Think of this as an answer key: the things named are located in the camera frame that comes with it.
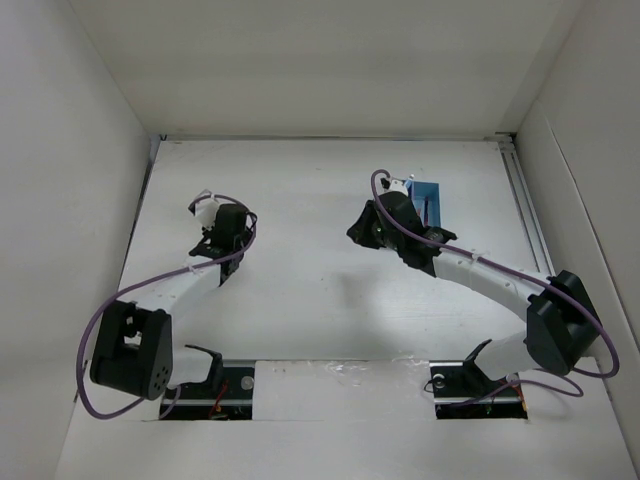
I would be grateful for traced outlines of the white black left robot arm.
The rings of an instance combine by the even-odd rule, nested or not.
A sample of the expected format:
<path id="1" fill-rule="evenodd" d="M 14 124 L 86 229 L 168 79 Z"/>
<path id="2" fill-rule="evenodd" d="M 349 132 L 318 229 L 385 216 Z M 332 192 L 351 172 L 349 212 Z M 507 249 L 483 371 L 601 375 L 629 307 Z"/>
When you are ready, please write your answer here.
<path id="1" fill-rule="evenodd" d="M 205 397 L 222 387 L 222 371 L 192 354 L 211 357 L 211 352 L 189 345 L 190 354 L 175 353 L 173 328 L 238 270 L 255 240 L 257 216 L 226 196 L 201 196 L 189 211 L 201 225 L 202 238 L 185 265 L 123 290 L 151 288 L 136 299 L 122 301 L 122 293 L 116 293 L 90 321 L 99 327 L 89 365 L 93 383 L 139 400 L 155 400 L 182 383 Z"/>

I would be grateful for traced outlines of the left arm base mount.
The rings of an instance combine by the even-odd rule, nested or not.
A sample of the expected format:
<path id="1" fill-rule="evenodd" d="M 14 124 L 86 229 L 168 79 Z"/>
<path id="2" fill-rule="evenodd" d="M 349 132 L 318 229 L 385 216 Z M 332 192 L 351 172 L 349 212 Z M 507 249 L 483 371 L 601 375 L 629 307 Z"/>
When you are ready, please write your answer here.
<path id="1" fill-rule="evenodd" d="M 164 421 L 248 421 L 253 415 L 256 363 L 186 345 L 174 354 L 169 388 L 159 407 Z"/>

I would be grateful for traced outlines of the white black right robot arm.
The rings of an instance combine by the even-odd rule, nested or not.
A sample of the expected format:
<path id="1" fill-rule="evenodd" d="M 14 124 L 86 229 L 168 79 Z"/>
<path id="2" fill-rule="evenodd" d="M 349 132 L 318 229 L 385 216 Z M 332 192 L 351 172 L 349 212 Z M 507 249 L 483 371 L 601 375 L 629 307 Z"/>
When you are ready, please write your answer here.
<path id="1" fill-rule="evenodd" d="M 400 192 L 367 201 L 347 235 L 365 248 L 391 249 L 408 267 L 467 287 L 524 321 L 520 332 L 486 340 L 467 356 L 462 381 L 473 393 L 486 393 L 499 379 L 527 370 L 564 376 L 598 336 L 595 311 L 576 275 L 493 268 L 486 258 L 463 252 L 453 232 L 424 225 Z"/>

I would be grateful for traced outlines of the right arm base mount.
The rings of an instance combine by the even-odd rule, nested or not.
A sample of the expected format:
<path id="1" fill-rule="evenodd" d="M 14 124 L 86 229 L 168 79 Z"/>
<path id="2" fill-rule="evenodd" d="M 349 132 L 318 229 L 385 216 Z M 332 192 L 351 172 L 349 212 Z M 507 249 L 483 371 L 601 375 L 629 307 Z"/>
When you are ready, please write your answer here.
<path id="1" fill-rule="evenodd" d="M 509 380 L 490 380 L 475 360 L 489 340 L 477 346 L 464 360 L 437 360 L 430 363 L 430 378 L 423 391 L 433 398 L 438 420 L 481 420 L 528 418 L 521 389 L 508 386 Z"/>

